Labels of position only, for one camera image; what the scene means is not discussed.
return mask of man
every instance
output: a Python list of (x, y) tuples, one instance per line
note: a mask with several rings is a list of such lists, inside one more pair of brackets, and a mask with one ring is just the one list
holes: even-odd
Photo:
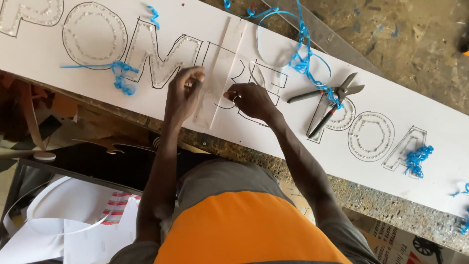
[[(181, 70), (169, 84), (161, 138), (138, 210), (136, 240), (111, 264), (379, 264), (336, 204), (324, 170), (293, 134), (267, 91), (255, 84), (232, 85), (224, 97), (275, 133), (317, 227), (295, 208), (269, 172), (223, 159), (206, 161), (184, 175), (174, 212), (177, 138), (183, 121), (195, 110), (203, 80), (204, 69), (194, 67)], [(163, 242), (161, 223), (171, 217)]]

